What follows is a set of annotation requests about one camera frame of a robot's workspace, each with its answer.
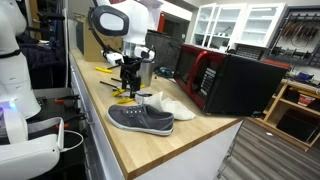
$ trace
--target red microwave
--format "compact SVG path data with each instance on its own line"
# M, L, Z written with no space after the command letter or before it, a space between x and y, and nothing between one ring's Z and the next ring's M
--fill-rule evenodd
M263 112L286 68L182 44L174 79L205 113Z

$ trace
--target blue light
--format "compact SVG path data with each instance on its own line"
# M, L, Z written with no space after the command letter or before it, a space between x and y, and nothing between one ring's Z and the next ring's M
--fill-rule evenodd
M14 104L14 102L10 101L10 102L9 102L9 106L10 106L11 109L17 110L17 107L16 107L16 105Z

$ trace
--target glass cabinet door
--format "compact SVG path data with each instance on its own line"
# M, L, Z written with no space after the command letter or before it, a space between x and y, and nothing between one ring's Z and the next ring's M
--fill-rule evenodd
M267 47L283 15L285 3L249 5L237 42Z
M210 33L208 48L225 51L229 46L233 32L238 27L239 17L241 17L246 8L245 3L220 5L214 20Z
M199 7L197 19L191 36L191 44L204 46L208 40L208 32L212 17L215 11L216 3Z

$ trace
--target shoe sole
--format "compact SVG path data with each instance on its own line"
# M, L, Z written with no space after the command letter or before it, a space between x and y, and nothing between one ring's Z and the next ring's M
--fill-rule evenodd
M172 131L173 128L170 130L164 130L164 131L160 131L160 130L156 130L156 129L143 129L143 128L137 128L137 127L127 127L124 126L122 124L117 123L109 114L109 112L107 112L107 116L109 118L109 121L116 126L117 128L123 129L123 130L128 130L128 131L136 131L136 132L145 132L145 133L150 133L150 134L155 134L155 135L160 135L160 136L169 136Z

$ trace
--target yellow handle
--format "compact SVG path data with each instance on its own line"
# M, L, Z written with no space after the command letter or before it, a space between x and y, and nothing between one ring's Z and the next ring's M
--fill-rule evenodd
M132 98L122 98L117 101L117 104L123 104L123 103L131 102L131 101L133 101Z
M112 96L113 97L119 96L119 94L123 93L124 91L125 91L124 89L118 88L118 91L112 92Z
M98 66L96 66L95 69L96 69L97 71L101 71L101 72L105 72L105 73L110 73L110 74L112 74L112 70L110 70L110 69L101 68L101 67L98 67Z

